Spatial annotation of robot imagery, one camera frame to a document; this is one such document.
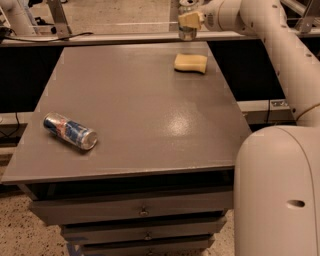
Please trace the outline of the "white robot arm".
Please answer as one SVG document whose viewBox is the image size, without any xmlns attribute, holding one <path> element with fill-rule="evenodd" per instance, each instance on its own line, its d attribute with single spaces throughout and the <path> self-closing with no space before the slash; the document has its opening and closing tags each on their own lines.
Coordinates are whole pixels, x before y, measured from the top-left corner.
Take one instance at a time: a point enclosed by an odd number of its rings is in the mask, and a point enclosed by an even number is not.
<svg viewBox="0 0 320 256">
<path fill-rule="evenodd" d="M 320 256 L 320 63 L 287 25 L 281 0 L 180 3 L 180 28 L 258 37 L 295 125 L 242 144 L 234 171 L 235 256 Z"/>
</svg>

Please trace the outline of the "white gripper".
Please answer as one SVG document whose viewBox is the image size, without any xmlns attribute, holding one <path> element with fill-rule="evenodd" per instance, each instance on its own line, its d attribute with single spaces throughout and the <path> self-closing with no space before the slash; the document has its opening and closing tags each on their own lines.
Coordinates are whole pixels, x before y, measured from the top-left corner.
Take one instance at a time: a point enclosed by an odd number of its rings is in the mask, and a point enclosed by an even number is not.
<svg viewBox="0 0 320 256">
<path fill-rule="evenodd" d="M 200 29 L 202 24 L 208 31 L 221 31 L 219 24 L 219 12 L 224 0 L 204 0 L 199 11 L 192 11 L 178 16 L 178 24 L 181 27 Z"/>
</svg>

